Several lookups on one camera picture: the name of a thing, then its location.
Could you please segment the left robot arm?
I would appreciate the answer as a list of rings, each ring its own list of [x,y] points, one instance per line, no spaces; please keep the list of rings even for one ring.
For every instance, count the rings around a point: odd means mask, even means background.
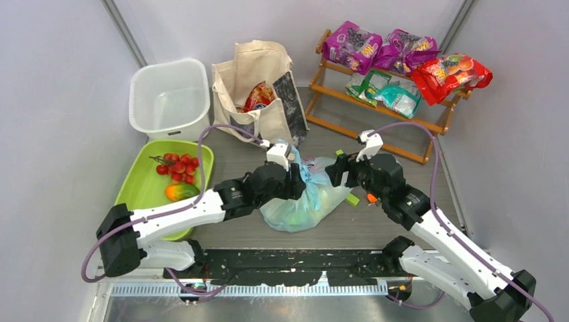
[[[164,241],[164,236],[250,215],[274,199],[297,200],[305,188],[299,164],[284,169],[266,162],[242,178],[225,180],[200,195],[168,205],[132,211],[124,203],[115,205],[96,232],[105,276],[123,276],[153,264],[199,277],[205,271],[204,257],[190,243]]]

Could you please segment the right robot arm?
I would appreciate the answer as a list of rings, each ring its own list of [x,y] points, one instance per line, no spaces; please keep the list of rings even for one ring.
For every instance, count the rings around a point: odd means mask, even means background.
[[[388,217],[433,246],[440,260],[399,236],[383,249],[384,269],[421,277],[462,304],[474,321],[518,321],[531,308],[536,279],[512,271],[468,239],[430,198],[407,184],[403,168],[390,154],[357,160],[342,154],[325,171],[334,186],[362,187]]]

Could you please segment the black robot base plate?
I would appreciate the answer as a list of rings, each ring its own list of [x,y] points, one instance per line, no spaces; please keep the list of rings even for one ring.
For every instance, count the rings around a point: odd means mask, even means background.
[[[179,280],[207,279],[219,286],[313,286],[322,277],[330,286],[373,285],[377,278],[409,280],[384,259],[379,250],[208,249],[190,268],[174,274]]]

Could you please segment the blue plastic grocery bag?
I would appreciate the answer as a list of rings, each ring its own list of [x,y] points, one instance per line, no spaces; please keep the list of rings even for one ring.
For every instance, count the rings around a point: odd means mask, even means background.
[[[331,185],[325,167],[334,164],[333,158],[302,158],[295,147],[291,153],[288,159],[299,165],[305,190],[297,200],[273,199],[263,205],[260,212],[271,228],[294,233],[315,227],[344,202],[352,190]]]

